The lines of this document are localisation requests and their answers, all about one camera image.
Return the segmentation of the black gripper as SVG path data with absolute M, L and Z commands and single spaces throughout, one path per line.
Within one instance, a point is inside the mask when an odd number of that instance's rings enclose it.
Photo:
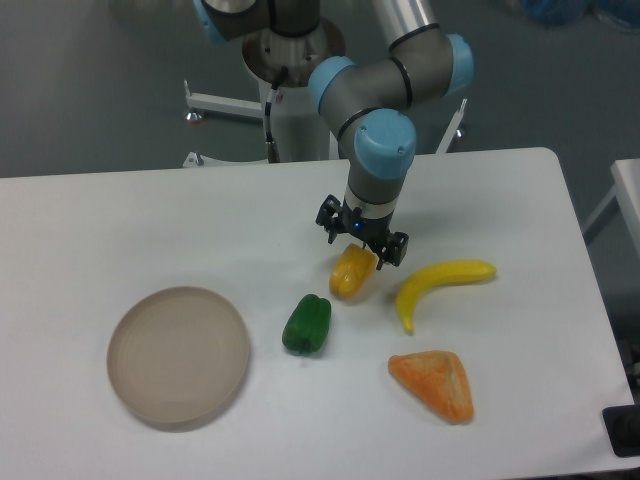
M 346 233 L 366 243 L 377 256 L 376 269 L 384 265 L 401 265 L 409 243 L 404 232 L 389 231 L 393 214 L 380 218 L 365 217 L 361 208 L 350 208 L 334 196 L 328 195 L 321 204 L 315 223 L 328 234 L 328 243 L 332 244 L 338 235 Z

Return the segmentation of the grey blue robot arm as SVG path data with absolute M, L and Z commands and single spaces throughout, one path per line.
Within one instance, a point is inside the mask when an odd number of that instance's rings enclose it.
M 409 238 L 389 225 L 417 143 L 406 112 L 464 88 L 474 61 L 462 37 L 441 30 L 428 2 L 377 1 L 374 10 L 389 55 L 361 67 L 346 56 L 341 32 L 316 1 L 194 3 L 208 39 L 241 39 L 246 67 L 267 86 L 259 115 L 268 161 L 280 162 L 285 145 L 274 127 L 278 94 L 305 90 L 350 164 L 344 196 L 323 202 L 318 225 L 330 237 L 358 239 L 380 265 L 396 266 Z

